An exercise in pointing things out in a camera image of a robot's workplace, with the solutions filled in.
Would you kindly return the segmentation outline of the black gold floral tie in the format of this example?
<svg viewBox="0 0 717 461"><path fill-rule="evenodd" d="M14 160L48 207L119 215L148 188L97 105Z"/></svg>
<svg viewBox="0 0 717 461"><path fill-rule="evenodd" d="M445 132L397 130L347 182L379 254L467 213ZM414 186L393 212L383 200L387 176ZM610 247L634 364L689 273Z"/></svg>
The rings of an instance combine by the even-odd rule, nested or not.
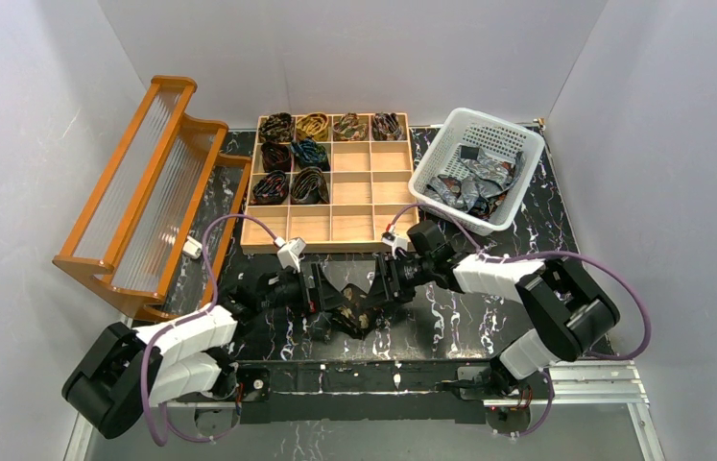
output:
<svg viewBox="0 0 717 461"><path fill-rule="evenodd" d="M347 284L341 290L346 298L346 304L333 312L333 320L354 339L365 338L377 326L377 319L383 312L380 308L365 310L362 307L362 299L368 292L363 291L355 284Z"/></svg>

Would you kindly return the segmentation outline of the white plastic basket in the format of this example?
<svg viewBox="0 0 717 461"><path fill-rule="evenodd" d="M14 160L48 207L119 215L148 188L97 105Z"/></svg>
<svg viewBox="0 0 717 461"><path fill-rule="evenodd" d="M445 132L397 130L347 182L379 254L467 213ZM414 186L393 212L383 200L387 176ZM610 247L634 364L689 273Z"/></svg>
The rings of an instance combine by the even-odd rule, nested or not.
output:
<svg viewBox="0 0 717 461"><path fill-rule="evenodd" d="M545 148L544 138L522 126L457 108L408 182L415 199L444 219L479 235L513 223Z"/></svg>

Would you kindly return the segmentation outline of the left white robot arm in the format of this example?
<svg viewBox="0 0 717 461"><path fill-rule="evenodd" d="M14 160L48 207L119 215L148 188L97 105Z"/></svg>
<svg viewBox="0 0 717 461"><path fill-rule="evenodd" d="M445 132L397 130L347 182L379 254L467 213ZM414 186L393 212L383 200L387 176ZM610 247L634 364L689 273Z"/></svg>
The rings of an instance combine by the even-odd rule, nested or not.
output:
<svg viewBox="0 0 717 461"><path fill-rule="evenodd" d="M169 400L234 390L224 347L262 312L288 307L308 317L339 310L346 302L318 264L241 278L195 313L147 327L109 325L64 382L61 395L113 439Z"/></svg>

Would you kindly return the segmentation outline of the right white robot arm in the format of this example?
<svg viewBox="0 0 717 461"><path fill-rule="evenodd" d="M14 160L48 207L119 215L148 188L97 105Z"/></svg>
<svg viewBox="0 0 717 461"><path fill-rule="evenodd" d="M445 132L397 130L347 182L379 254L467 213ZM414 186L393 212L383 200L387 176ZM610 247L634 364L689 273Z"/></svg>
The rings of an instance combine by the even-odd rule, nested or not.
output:
<svg viewBox="0 0 717 461"><path fill-rule="evenodd" d="M383 234L391 250L376 259L369 292L353 298L359 332L373 327L379 309L409 302L417 287L429 283L456 293L518 302L532 324L488 366L470 377L438 384L441 391L507 396L526 388L526 378L535 373L583 357L620 321L615 303L570 255L495 262L455 250L432 221L409 228L407 238L413 246L410 252L399 245L393 230Z"/></svg>

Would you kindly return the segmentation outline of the grey patterned ties pile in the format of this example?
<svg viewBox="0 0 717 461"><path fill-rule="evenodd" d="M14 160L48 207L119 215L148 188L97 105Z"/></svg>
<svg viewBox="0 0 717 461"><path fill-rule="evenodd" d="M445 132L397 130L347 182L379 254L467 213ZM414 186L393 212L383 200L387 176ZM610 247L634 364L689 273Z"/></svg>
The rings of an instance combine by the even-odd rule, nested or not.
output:
<svg viewBox="0 0 717 461"><path fill-rule="evenodd" d="M500 159L481 148L461 145L459 161L469 172L462 179L439 174L423 194L436 202L486 220L504 202L524 167L522 152L513 161Z"/></svg>

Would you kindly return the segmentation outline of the rolled navy red tie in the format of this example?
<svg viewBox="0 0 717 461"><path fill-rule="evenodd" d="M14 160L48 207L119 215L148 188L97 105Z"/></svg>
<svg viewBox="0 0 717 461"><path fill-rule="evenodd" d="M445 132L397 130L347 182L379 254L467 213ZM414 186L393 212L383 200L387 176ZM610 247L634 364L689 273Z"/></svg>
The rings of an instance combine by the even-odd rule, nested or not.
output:
<svg viewBox="0 0 717 461"><path fill-rule="evenodd" d="M289 194L286 172L275 170L262 177L251 189L252 206L281 205Z"/></svg>

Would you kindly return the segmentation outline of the rolled black grey tie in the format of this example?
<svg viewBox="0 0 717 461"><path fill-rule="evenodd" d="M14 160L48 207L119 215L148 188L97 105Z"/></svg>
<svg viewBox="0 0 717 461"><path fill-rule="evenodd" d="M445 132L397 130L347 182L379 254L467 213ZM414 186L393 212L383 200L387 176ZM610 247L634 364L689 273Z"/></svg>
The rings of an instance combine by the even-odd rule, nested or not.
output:
<svg viewBox="0 0 717 461"><path fill-rule="evenodd" d="M289 195L292 205L328 205L325 172L315 166L303 168L293 176Z"/></svg>

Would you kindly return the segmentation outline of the small white connector plug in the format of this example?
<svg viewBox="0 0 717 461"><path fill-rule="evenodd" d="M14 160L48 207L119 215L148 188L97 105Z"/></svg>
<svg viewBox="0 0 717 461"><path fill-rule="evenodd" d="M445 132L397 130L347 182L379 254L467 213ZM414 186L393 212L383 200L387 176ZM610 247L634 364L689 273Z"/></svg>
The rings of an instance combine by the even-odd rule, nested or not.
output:
<svg viewBox="0 0 717 461"><path fill-rule="evenodd" d="M201 241L187 236L182 246L181 252L192 260L203 257L204 246Z"/></svg>

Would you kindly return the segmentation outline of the wooden grid organizer tray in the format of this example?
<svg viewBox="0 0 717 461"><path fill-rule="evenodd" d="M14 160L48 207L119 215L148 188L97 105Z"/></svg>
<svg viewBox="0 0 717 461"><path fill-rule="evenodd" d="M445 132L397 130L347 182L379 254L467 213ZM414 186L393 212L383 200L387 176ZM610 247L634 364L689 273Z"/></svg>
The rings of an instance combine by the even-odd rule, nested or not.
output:
<svg viewBox="0 0 717 461"><path fill-rule="evenodd" d="M306 242L309 253L372 253L384 250L381 235L405 206L414 201L408 182L415 165L411 146L409 117L397 117L405 138L400 141L374 141L369 127L367 141L334 141L332 124L345 113L326 113L330 118L330 137L322 144L329 156L330 170L324 171L329 190L328 205L292 205L290 195L281 205L252 206L251 189L268 173L262 168L258 127L269 115L258 119L252 151L252 165L244 210L251 216L242 225L240 244L247 254L270 253L275 235ZM371 121L374 113L361 113ZM303 168L292 154L293 176Z"/></svg>

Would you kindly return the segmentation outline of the rolled dark red tie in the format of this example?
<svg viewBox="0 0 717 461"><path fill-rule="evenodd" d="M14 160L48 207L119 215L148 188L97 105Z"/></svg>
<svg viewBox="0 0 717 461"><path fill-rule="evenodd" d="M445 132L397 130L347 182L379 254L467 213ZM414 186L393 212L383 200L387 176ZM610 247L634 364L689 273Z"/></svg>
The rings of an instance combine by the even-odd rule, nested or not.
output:
<svg viewBox="0 0 717 461"><path fill-rule="evenodd" d="M262 168L265 172L290 172L292 154L287 144L267 141L260 147Z"/></svg>

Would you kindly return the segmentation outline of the rolled teal patterned tie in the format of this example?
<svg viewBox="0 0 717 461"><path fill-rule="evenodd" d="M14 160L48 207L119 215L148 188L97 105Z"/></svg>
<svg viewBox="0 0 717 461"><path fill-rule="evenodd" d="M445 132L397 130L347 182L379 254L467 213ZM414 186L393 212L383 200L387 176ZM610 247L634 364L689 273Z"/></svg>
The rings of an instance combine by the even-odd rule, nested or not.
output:
<svg viewBox="0 0 717 461"><path fill-rule="evenodd" d="M325 147L313 138L293 141L290 150L300 168L316 167L322 171L330 170L329 156Z"/></svg>

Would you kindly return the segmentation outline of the rolled black gold tie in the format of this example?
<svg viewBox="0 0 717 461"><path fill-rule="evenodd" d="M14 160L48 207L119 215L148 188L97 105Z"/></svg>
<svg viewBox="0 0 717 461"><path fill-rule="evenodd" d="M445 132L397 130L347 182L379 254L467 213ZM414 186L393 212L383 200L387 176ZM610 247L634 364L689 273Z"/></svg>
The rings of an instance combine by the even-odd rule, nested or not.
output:
<svg viewBox="0 0 717 461"><path fill-rule="evenodd" d="M290 143L295 137L295 118L288 112L267 116L258 127L259 140L263 143Z"/></svg>

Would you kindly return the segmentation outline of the rolled yellow tie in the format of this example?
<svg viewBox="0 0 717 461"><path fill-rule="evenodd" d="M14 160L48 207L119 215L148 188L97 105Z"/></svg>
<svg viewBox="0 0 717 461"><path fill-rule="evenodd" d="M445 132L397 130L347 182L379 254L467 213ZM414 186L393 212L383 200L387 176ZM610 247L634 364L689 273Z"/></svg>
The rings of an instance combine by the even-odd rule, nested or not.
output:
<svg viewBox="0 0 717 461"><path fill-rule="evenodd" d="M308 138L325 142L330 137L330 118L323 112L300 115L296 119L295 128L297 142Z"/></svg>

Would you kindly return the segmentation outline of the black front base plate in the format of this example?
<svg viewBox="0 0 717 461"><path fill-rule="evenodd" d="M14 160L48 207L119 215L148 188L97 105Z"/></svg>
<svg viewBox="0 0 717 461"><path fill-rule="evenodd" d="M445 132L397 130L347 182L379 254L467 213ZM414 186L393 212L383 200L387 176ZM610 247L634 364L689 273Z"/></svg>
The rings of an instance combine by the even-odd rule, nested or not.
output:
<svg viewBox="0 0 717 461"><path fill-rule="evenodd" d="M482 424L485 359L242 361L247 425L329 420Z"/></svg>

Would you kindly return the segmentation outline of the aluminium frame rail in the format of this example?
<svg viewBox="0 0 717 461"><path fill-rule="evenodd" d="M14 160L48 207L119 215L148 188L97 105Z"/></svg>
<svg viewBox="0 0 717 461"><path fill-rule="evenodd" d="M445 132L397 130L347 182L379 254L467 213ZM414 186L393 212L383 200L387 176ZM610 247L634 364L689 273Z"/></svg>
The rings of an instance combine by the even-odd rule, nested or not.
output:
<svg viewBox="0 0 717 461"><path fill-rule="evenodd" d="M244 385L237 379L240 362L232 362L228 374L234 390L186 394L165 403L168 409L183 409L195 415L225 410L235 425L243 421ZM494 396L484 402L486 420L499 435L511 438L525 436L545 421L550 409L559 404L624 404L633 420L634 430L646 459L660 459L662 451L649 420L648 398L632 362L582 360L559 363L547 371L526 378L526 388L507 396Z"/></svg>

